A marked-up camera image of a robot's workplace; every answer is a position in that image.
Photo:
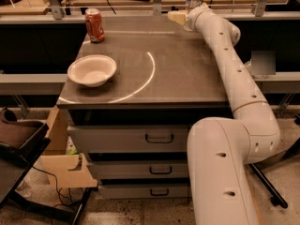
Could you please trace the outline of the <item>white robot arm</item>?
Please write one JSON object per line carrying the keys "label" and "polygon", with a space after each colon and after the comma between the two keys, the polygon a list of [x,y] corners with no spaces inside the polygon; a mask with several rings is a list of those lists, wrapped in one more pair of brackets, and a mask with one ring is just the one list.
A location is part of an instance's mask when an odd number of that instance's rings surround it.
{"label": "white robot arm", "polygon": [[206,5],[171,11],[168,19],[202,34],[215,56],[232,118],[209,117],[187,136],[187,165],[196,225],[260,225],[245,166],[278,148],[277,119],[234,46],[237,26]]}

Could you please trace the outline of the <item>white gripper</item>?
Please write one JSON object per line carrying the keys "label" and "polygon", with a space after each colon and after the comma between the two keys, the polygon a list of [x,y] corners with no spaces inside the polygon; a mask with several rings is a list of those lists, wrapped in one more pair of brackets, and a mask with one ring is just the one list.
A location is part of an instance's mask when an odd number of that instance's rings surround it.
{"label": "white gripper", "polygon": [[194,32],[203,32],[213,28],[215,13],[209,7],[196,7],[189,14],[185,11],[169,11],[168,19],[175,23],[186,25]]}

